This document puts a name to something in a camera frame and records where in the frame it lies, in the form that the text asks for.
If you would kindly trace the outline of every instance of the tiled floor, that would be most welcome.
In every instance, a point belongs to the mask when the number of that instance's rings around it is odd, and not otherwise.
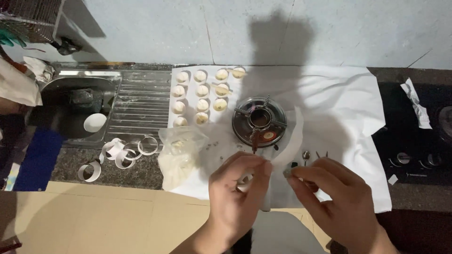
[[[306,209],[276,210],[300,219],[325,248],[330,238]],[[0,214],[2,241],[17,235],[19,254],[160,254],[205,222],[209,202],[164,191],[50,182],[45,192],[0,192]]]

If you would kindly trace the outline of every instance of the green glove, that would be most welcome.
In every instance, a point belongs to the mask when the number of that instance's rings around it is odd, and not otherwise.
[[[19,39],[19,37],[8,31],[7,29],[0,29],[0,44],[13,47],[13,42],[20,45],[21,47],[27,46],[23,40]]]

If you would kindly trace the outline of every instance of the right hand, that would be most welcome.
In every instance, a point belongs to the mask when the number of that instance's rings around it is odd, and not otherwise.
[[[314,182],[333,200],[320,202],[299,178]],[[317,225],[349,253],[369,253],[380,234],[372,191],[364,180],[339,162],[323,157],[310,167],[295,167],[287,179]]]

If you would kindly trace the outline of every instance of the metal wire rack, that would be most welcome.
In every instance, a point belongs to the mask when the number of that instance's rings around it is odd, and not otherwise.
[[[51,43],[64,0],[0,0],[0,28],[31,43]]]

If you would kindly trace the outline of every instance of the white wall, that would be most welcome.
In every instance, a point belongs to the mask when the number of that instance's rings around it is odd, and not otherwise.
[[[451,10],[449,0],[66,0],[58,34],[88,52],[6,50],[48,61],[452,69]]]

